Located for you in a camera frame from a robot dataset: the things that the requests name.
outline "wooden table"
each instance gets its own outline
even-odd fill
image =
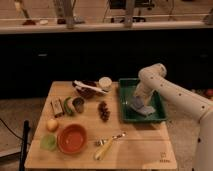
[[[79,123],[87,130],[88,143],[80,154],[66,155],[57,148],[55,151],[40,149],[41,138],[48,133],[46,121],[53,118],[51,100],[62,101],[79,96],[71,82],[53,82],[46,99],[40,121],[30,146],[25,167],[31,169],[176,169],[177,163],[165,122],[159,124],[127,124],[120,116],[118,83],[113,82],[111,91],[104,96],[86,100],[85,111],[74,117],[64,115],[57,118],[58,131],[72,123]],[[98,104],[106,101],[110,118],[103,122],[98,113]],[[113,142],[103,160],[93,159],[98,147],[94,142],[126,132],[127,135]]]

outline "small jar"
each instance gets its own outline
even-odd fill
[[[110,91],[111,85],[112,85],[112,80],[109,77],[102,77],[98,81],[99,86],[105,90],[105,91]]]
[[[77,97],[72,101],[72,104],[78,113],[84,112],[84,99],[81,97]]]

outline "floor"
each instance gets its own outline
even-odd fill
[[[24,120],[29,120],[31,127],[30,142],[44,102],[45,98],[2,99],[0,100],[0,117],[20,136],[22,135]],[[192,168],[199,125],[186,113],[165,100],[164,106],[168,115],[166,123],[178,163],[176,171],[189,171]],[[0,154],[5,150],[17,150],[17,148],[20,150],[20,140],[12,135],[2,123],[0,123],[0,136],[4,137],[0,139]],[[1,171],[16,171],[18,166],[19,154],[0,158]]]

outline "yellow fruit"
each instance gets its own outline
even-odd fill
[[[47,121],[47,124],[46,124],[46,127],[47,127],[47,130],[50,131],[50,132],[54,132],[57,130],[58,128],[58,121],[56,119],[50,119]]]

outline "knife handle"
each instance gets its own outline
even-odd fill
[[[107,153],[107,151],[109,150],[109,148],[111,147],[113,142],[113,138],[110,138],[103,146],[101,146],[94,155],[94,159],[95,160],[102,160],[105,156],[105,154]]]

